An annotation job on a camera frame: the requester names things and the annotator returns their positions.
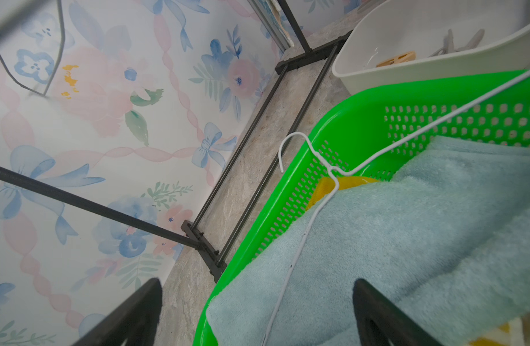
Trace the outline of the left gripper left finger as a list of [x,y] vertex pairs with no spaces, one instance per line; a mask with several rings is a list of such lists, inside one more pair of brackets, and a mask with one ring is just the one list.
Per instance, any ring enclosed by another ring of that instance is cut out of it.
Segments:
[[74,346],[153,346],[162,306],[161,282],[158,278],[151,278],[96,327],[81,337]]

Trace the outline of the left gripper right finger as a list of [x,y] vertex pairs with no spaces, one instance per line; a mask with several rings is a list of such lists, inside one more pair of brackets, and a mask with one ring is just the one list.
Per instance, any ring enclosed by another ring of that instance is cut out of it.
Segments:
[[441,346],[365,279],[354,283],[353,306],[362,345]]

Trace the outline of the light green towel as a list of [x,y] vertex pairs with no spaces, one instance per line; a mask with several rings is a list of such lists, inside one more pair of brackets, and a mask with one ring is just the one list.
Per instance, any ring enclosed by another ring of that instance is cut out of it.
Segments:
[[365,279],[444,345],[530,312],[530,148],[437,137],[388,182],[342,190],[207,308],[220,345],[358,345]]

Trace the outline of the orange clothespin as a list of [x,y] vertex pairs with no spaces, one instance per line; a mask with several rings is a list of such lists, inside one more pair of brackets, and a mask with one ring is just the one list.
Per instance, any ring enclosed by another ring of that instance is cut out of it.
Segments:
[[392,66],[392,65],[396,65],[400,63],[414,61],[415,59],[416,59],[416,52],[409,51],[409,52],[394,56],[393,58],[387,59],[385,61],[382,61],[378,63],[376,67],[380,68],[380,67]]

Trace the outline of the white wire hanger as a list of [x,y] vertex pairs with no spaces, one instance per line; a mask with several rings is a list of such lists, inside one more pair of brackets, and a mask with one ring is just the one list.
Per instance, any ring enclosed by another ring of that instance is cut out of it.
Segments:
[[[12,14],[0,28],[0,41],[15,27],[21,27],[24,22],[30,22],[30,17],[35,14],[35,11],[40,7],[46,5],[45,1],[29,1],[23,7],[20,7]],[[57,7],[57,29],[59,31],[59,44],[57,49],[57,57],[53,58],[50,54],[42,52],[33,52],[27,49],[19,49],[16,52],[17,62],[9,67],[0,52],[0,63],[4,68],[5,73],[11,80],[20,88],[25,89],[32,94],[40,97],[46,97],[51,83],[53,82],[57,70],[60,67],[63,53],[65,51],[67,41],[67,31],[65,29],[65,16],[63,9],[63,2],[56,1]],[[22,76],[34,80],[43,86],[42,90],[29,87],[20,82],[17,77]]]

